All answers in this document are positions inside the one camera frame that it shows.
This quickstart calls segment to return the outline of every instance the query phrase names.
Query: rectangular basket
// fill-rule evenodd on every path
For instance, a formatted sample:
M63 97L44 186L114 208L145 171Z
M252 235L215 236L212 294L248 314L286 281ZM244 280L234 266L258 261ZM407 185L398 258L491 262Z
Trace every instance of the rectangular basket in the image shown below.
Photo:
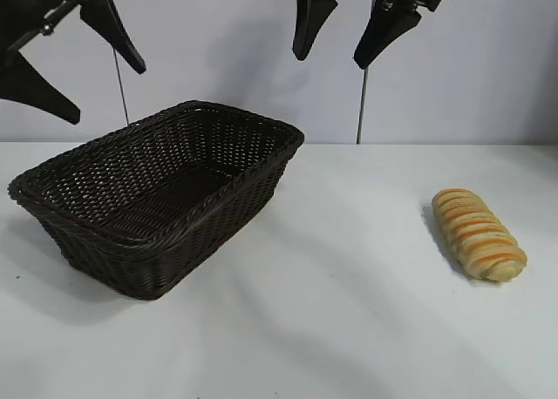
M73 267L154 300L254 218L303 140L283 122L190 101L24 172L9 192Z

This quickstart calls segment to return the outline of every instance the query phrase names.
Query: glazed bread roll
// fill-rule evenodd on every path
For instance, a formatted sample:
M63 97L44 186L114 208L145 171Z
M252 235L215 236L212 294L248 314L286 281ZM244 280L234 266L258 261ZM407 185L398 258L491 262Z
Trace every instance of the glazed bread roll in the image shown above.
M527 265L517 240L478 195L450 188L436 194L432 207L453 254L473 278L510 281Z

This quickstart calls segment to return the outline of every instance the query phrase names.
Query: white backdrop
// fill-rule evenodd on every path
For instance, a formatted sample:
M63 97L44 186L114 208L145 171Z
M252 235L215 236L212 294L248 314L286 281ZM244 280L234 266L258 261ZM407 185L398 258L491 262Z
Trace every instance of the white backdrop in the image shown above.
M371 0L338 0L309 59L295 0L115 0L148 71L122 64L132 120L197 98L284 119L309 142L353 143ZM370 68L365 143L558 142L555 0L444 0ZM0 101L0 140L95 138L125 124L108 45L72 14L26 56L82 109L79 126Z
M371 66L367 143L558 143L556 0L444 0Z

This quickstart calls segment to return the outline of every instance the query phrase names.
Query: white table surface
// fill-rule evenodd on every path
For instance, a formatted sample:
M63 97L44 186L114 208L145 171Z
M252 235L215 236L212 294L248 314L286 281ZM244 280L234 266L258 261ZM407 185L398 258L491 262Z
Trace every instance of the white table surface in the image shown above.
M0 144L0 185L72 144ZM501 287L433 240L478 192L529 255ZM308 145L266 209L159 301L71 269L0 195L2 399L558 397L558 148Z

